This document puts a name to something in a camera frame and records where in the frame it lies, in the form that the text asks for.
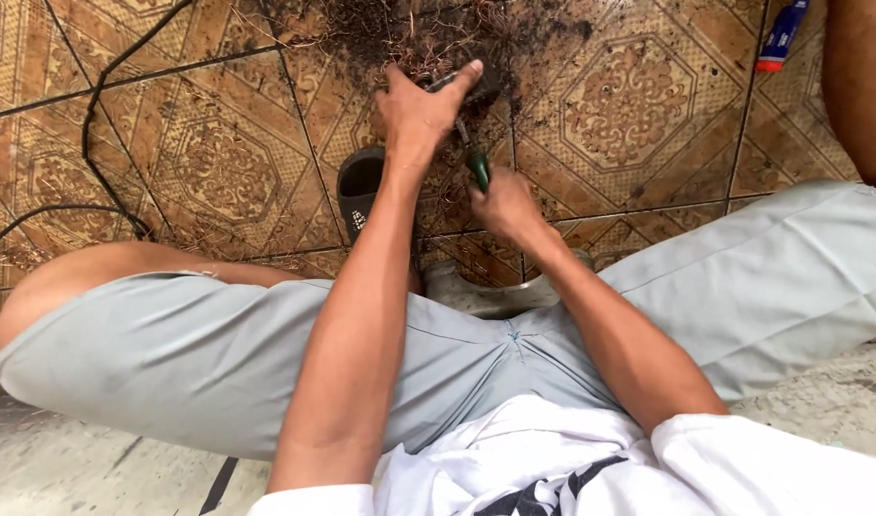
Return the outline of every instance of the black print on shirt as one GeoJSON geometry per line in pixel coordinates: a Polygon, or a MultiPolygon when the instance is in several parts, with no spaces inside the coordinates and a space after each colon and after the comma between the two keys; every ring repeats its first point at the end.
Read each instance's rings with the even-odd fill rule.
{"type": "Polygon", "coordinates": [[[556,482],[556,487],[549,480],[537,480],[521,491],[505,495],[474,512],[473,516],[561,516],[562,487],[567,487],[567,495],[578,498],[578,492],[590,482],[603,468],[615,463],[625,462],[626,457],[612,456],[590,465],[584,473],[577,472],[568,476],[564,486],[556,482]]]}

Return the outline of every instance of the hand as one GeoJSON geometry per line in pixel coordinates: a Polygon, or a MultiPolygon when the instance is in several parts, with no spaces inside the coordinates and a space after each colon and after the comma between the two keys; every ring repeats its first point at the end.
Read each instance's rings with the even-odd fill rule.
{"type": "Polygon", "coordinates": [[[452,83],[437,93],[428,93],[416,86],[396,64],[386,68],[390,92],[375,94],[377,107],[386,124],[387,150],[426,151],[432,153],[454,128],[454,119],[466,92],[483,74],[479,60],[467,64],[457,72],[452,83]]]}
{"type": "Polygon", "coordinates": [[[530,182],[521,174],[502,166],[491,166],[489,191],[482,193],[474,184],[469,187],[473,212],[493,235],[511,240],[523,251],[538,237],[559,233],[543,219],[533,201],[530,182]]]}

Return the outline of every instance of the left hand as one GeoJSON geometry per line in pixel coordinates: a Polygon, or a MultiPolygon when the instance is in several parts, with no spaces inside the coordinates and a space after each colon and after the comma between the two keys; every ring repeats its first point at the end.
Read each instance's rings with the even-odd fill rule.
{"type": "Polygon", "coordinates": [[[396,64],[386,68],[390,91],[375,94],[386,124],[386,148],[404,151],[415,146],[431,153],[454,128],[460,104],[483,74],[483,63],[473,61],[457,72],[454,81],[437,93],[428,93],[406,77],[396,64]]]}

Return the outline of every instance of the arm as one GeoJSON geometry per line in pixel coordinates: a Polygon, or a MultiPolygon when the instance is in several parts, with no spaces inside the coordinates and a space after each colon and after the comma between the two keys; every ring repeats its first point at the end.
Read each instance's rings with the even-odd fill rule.
{"type": "Polygon", "coordinates": [[[267,492],[371,481],[403,359],[416,198],[481,71],[479,62],[467,65],[428,94],[396,65],[387,68],[390,93],[377,95],[387,127],[380,187],[307,339],[267,492]]]}
{"type": "Polygon", "coordinates": [[[471,188],[470,196],[486,228],[550,278],[601,377],[647,435],[677,414],[728,413],[686,351],[574,257],[543,220],[525,177],[495,168],[488,193],[471,188]]]}

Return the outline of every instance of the concrete floor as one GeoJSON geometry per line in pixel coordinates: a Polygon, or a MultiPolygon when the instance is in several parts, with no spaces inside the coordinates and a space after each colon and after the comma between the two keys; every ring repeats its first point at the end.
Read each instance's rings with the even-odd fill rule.
{"type": "MultiPolygon", "coordinates": [[[[0,516],[195,516],[225,457],[35,413],[0,398],[0,516]]],[[[732,411],[876,454],[876,344],[865,344],[732,411]]],[[[245,513],[269,464],[240,460],[212,516],[245,513]]]]}

